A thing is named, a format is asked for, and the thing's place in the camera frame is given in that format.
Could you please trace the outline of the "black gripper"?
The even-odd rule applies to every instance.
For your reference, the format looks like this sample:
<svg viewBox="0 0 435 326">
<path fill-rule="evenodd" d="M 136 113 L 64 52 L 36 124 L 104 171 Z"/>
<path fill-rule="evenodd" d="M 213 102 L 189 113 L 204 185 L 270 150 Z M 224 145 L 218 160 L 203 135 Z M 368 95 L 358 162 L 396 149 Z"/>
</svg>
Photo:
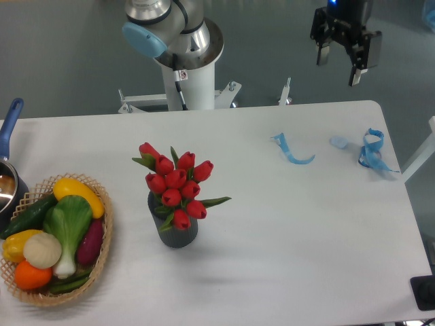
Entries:
<svg viewBox="0 0 435 326">
<path fill-rule="evenodd" d="M 318 66 L 328 62 L 330 44 L 344 47 L 351 59 L 349 86 L 356 86 L 361 75 L 379 63 L 381 31 L 366 28 L 374 2 L 367 0 L 328 1 L 315 10 L 310 38 L 317 45 Z"/>
</svg>

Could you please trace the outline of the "silver robot arm blue cap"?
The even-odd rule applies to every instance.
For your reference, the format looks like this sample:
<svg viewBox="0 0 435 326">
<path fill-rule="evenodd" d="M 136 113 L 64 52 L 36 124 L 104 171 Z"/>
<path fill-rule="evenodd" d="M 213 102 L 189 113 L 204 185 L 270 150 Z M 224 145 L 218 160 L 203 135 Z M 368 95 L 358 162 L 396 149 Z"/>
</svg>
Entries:
<svg viewBox="0 0 435 326">
<path fill-rule="evenodd" d="M 381 31 L 366 23 L 372 1 L 328 1 L 313 16 L 310 38 L 317 46 L 317 64 L 328 61 L 329 46 L 343 46 L 351 59 L 349 85 L 379 62 Z M 219 28 L 204 16 L 202 1 L 126 1 L 122 33 L 138 53 L 172 69 L 199 69 L 220 56 L 224 40 Z"/>
</svg>

